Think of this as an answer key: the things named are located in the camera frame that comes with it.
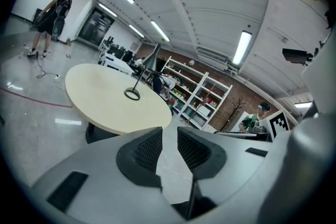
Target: round table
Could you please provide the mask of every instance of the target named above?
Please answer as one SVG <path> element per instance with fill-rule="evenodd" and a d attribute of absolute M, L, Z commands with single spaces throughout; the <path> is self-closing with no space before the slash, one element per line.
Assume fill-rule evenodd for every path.
<path fill-rule="evenodd" d="M 138 83 L 139 101 L 125 96 L 125 89 L 135 83 L 133 77 L 90 63 L 68 71 L 65 90 L 73 107 L 89 122 L 88 143 L 170 124 L 172 115 L 168 105 L 147 85 Z"/>

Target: person wearing cap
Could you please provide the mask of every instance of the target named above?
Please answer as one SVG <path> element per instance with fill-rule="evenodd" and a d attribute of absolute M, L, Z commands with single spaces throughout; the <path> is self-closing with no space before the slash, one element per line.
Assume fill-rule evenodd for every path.
<path fill-rule="evenodd" d="M 258 106 L 257 114 L 251 114 L 249 116 L 246 116 L 239 124 L 239 129 L 243 133 L 246 133 L 248 129 L 252 128 L 255 125 L 256 121 L 262 120 L 270 110 L 271 109 L 266 102 L 261 103 Z"/>

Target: glass door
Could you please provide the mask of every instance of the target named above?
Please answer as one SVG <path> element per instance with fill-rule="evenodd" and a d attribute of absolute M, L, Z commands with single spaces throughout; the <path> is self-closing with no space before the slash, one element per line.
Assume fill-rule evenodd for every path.
<path fill-rule="evenodd" d="M 87 18 L 78 36 L 99 46 L 113 22 L 114 20 L 110 16 L 95 8 Z"/>

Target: floor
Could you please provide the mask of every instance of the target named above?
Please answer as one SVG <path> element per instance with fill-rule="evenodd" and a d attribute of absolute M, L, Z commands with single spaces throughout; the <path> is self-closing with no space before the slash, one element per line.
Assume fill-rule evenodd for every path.
<path fill-rule="evenodd" d="M 6 121 L 0 126 L 0 141 L 18 179 L 31 186 L 47 170 L 87 145 L 87 122 L 71 107 L 63 78 L 75 65 L 97 62 L 97 53 L 76 42 L 71 46 L 52 42 L 51 53 L 38 62 L 46 72 L 61 77 L 55 80 L 54 75 L 47 74 L 38 79 L 36 76 L 42 73 L 38 62 L 26 57 L 35 33 L 27 36 L 18 32 L 0 39 L 0 115 Z M 180 120 L 175 115 L 163 132 L 163 151 L 156 171 L 161 176 L 163 195 L 171 204 L 188 200 L 192 179 L 177 150 L 176 128 L 184 125 Z"/>

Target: shoe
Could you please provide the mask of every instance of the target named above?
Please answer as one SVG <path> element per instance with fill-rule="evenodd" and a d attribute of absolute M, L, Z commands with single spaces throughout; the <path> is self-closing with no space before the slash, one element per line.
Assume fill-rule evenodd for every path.
<path fill-rule="evenodd" d="M 27 56 L 28 56 L 28 57 L 31 57 L 31 58 L 37 57 L 37 56 L 36 56 L 36 52 L 37 52 L 36 50 L 34 50 L 34 51 L 30 51 L 30 52 L 27 54 Z"/>

